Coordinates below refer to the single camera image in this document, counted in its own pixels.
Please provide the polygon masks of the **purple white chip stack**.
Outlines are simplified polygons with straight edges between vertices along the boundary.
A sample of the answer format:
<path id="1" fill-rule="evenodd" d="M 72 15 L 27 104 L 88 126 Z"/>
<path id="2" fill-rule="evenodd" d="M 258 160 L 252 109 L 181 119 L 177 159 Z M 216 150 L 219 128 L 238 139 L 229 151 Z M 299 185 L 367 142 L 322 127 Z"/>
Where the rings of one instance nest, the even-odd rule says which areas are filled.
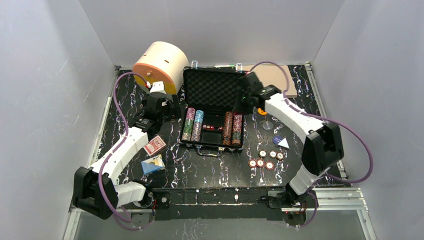
<path id="1" fill-rule="evenodd" d="M 193 107 L 188 107 L 187 111 L 186 111 L 186 120 L 190 121 L 190 120 L 194 120 L 196 115 L 196 109 Z"/>

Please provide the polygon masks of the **black poker set case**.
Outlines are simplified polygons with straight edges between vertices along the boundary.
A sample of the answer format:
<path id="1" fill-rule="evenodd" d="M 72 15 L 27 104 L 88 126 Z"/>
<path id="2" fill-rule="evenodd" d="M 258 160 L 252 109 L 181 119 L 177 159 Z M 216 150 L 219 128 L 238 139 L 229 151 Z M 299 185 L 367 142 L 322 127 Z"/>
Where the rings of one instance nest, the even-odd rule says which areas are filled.
<path id="1" fill-rule="evenodd" d="M 223 131 L 226 112 L 232 112 L 240 78 L 246 74 L 243 66 L 238 63 L 232 68 L 199 67 L 193 60 L 190 66 L 182 70 L 183 87 L 185 93 L 186 109 L 182 116 L 183 127 L 179 136 L 179 143 L 187 147 L 195 147 L 198 154 L 202 148 L 216 149 L 219 157 L 225 151 L 241 151 L 244 144 L 244 115 L 241 129 L 241 147 L 223 145 Z M 200 141 L 182 140 L 183 128 L 186 121 L 187 108 L 204 111 Z M 215 130 L 203 129 L 203 125 L 214 126 Z"/>

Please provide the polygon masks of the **blue playing card deck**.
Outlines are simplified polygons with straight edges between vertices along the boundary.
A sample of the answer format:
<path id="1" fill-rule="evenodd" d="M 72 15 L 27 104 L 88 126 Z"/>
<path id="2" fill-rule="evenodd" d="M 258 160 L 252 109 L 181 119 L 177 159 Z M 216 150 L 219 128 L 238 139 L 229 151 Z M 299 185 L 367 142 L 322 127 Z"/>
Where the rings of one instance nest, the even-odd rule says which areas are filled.
<path id="1" fill-rule="evenodd" d="M 165 168 L 161 154 L 153 156 L 141 162 L 141 168 L 145 176 L 161 171 Z"/>

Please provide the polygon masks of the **light blue chip stack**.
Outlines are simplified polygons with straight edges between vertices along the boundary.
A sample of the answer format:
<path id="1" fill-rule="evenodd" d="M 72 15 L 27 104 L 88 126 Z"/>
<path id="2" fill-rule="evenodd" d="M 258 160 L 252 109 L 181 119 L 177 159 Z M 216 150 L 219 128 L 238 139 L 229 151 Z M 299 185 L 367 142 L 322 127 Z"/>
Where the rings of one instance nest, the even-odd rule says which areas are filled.
<path id="1" fill-rule="evenodd" d="M 202 124 L 204 120 L 204 114 L 205 113 L 203 110 L 200 110 L 200 109 L 196 110 L 195 116 L 194 116 L 194 122 Z"/>

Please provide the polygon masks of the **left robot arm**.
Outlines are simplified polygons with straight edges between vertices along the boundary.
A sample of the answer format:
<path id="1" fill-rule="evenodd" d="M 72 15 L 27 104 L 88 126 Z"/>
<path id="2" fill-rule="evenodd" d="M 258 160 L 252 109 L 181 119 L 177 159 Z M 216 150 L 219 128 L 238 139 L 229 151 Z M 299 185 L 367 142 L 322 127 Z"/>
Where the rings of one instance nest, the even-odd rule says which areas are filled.
<path id="1" fill-rule="evenodd" d="M 128 124 L 123 136 L 103 157 L 74 174 L 72 204 L 106 220 L 117 208 L 148 199 L 147 184 L 141 180 L 118 184 L 123 169 L 140 150 L 151 150 L 164 122 L 181 115 L 178 97 L 168 98 L 162 81 L 154 82 L 144 106 Z"/>

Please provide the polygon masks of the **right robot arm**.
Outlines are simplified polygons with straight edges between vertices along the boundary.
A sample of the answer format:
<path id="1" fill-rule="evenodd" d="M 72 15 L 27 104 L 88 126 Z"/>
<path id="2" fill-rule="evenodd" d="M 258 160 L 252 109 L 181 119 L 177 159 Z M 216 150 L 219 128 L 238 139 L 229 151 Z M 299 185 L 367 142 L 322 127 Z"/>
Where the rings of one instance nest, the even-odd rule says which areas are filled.
<path id="1" fill-rule="evenodd" d="M 238 79 L 234 110 L 248 114 L 261 108 L 292 130 L 303 143 L 301 167 L 274 200 L 285 205 L 301 203 L 332 166 L 344 157 L 340 127 L 329 120 L 309 116 L 274 85 L 263 86 L 254 72 Z"/>

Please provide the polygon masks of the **red playing card deck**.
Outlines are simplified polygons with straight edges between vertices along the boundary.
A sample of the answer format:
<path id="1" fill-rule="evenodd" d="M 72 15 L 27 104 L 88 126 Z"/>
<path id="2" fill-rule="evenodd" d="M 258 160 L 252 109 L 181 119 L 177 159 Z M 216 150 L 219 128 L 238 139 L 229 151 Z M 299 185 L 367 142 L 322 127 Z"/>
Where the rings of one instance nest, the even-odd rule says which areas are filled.
<path id="1" fill-rule="evenodd" d="M 157 135 L 152 140 L 150 140 L 143 147 L 143 149 L 145 150 L 148 156 L 153 157 L 154 155 L 159 153 L 161 150 L 163 150 L 165 147 L 166 147 L 166 143 L 159 135 Z"/>

